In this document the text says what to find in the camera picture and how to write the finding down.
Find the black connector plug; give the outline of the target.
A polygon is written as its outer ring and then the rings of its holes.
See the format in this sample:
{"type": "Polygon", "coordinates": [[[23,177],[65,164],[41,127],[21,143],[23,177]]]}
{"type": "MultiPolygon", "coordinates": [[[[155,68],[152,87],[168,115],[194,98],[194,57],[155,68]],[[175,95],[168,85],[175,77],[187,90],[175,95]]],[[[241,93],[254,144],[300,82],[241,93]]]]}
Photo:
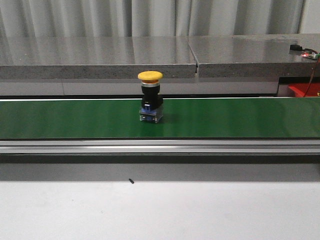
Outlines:
{"type": "Polygon", "coordinates": [[[303,51],[303,47],[301,45],[298,45],[298,44],[291,44],[289,49],[291,51],[299,51],[299,52],[303,51]]]}

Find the small lit circuit board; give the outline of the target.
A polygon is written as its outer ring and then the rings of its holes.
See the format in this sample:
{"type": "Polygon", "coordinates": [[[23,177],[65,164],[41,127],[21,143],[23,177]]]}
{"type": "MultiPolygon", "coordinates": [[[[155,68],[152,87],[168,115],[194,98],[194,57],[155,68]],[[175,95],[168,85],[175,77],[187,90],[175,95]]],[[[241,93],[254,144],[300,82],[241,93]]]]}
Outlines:
{"type": "Polygon", "coordinates": [[[312,60],[318,60],[320,57],[320,54],[316,51],[311,51],[311,50],[305,50],[302,55],[303,58],[308,58],[312,60]]]}

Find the red plastic bin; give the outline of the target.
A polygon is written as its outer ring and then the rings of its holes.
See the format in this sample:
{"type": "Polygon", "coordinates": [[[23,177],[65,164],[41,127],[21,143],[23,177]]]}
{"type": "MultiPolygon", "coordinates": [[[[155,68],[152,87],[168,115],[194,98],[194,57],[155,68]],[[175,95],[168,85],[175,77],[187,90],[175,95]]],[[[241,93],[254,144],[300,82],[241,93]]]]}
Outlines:
{"type": "Polygon", "coordinates": [[[308,83],[293,83],[288,86],[293,91],[294,96],[302,97],[319,97],[320,96],[320,83],[312,83],[308,88],[308,83]]]}

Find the grey stone bench slab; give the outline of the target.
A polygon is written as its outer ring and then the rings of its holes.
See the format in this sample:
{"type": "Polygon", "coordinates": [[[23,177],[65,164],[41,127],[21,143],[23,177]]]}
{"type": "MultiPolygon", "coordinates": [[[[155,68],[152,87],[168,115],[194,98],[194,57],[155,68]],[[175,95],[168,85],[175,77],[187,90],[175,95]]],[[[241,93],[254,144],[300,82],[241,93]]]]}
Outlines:
{"type": "Polygon", "coordinates": [[[193,36],[188,44],[200,78],[308,77],[316,62],[290,50],[290,45],[318,51],[320,35],[193,36]]]}
{"type": "Polygon", "coordinates": [[[8,37],[0,40],[2,79],[134,79],[148,70],[191,79],[196,61],[185,37],[8,37]]]}

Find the grey pleated curtain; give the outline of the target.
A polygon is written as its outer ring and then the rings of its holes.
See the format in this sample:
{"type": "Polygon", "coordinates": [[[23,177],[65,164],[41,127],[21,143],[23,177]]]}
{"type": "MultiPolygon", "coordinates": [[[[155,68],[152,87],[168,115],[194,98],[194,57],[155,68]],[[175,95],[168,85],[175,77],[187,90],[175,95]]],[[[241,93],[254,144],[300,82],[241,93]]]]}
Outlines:
{"type": "Polygon", "coordinates": [[[2,37],[306,34],[317,0],[3,0],[2,37]]]}

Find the grey stone bench right slab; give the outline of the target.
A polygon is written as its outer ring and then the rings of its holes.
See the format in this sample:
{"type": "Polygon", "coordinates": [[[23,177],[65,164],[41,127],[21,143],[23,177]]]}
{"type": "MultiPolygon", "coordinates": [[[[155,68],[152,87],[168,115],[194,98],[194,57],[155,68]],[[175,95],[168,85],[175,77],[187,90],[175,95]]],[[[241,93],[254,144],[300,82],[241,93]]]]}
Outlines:
{"type": "Polygon", "coordinates": [[[290,45],[318,51],[320,35],[193,36],[188,44],[200,78],[308,77],[316,62],[290,50],[290,45]]]}

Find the grey stone bench left slab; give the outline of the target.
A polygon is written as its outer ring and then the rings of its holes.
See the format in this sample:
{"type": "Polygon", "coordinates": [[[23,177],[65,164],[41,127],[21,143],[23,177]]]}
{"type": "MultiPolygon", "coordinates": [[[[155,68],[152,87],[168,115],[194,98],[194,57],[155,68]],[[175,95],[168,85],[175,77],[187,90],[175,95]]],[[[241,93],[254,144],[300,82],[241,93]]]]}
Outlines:
{"type": "Polygon", "coordinates": [[[148,70],[191,79],[196,61],[185,37],[8,37],[0,40],[2,79],[134,79],[148,70]]]}

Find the yellow mushroom push button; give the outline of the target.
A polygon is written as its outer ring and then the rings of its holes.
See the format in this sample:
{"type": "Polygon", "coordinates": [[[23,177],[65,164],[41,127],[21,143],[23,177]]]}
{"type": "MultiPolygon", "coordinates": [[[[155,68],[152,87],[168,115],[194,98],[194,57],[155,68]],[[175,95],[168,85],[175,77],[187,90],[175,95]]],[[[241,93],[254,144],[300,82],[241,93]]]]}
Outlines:
{"type": "Polygon", "coordinates": [[[139,110],[141,122],[158,123],[163,117],[163,97],[159,95],[163,74],[159,71],[143,71],[138,74],[143,97],[139,110]]]}

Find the green conveyor belt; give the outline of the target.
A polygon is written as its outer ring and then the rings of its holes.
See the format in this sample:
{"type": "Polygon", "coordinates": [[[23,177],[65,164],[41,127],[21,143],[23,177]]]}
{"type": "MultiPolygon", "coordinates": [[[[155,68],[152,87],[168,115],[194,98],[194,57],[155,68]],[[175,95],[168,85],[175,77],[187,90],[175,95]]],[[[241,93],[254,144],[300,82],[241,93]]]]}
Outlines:
{"type": "Polygon", "coordinates": [[[12,100],[0,103],[0,137],[318,138],[320,100],[305,98],[165,99],[159,123],[141,122],[138,99],[12,100]]]}

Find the aluminium conveyor frame rail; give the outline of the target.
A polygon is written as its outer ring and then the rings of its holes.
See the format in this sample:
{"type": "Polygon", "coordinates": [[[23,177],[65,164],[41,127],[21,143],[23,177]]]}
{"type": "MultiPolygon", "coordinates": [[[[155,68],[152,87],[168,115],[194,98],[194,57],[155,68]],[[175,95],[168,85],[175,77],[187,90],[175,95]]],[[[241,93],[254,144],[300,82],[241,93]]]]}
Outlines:
{"type": "Polygon", "coordinates": [[[314,154],[318,139],[2,140],[1,154],[314,154]]]}

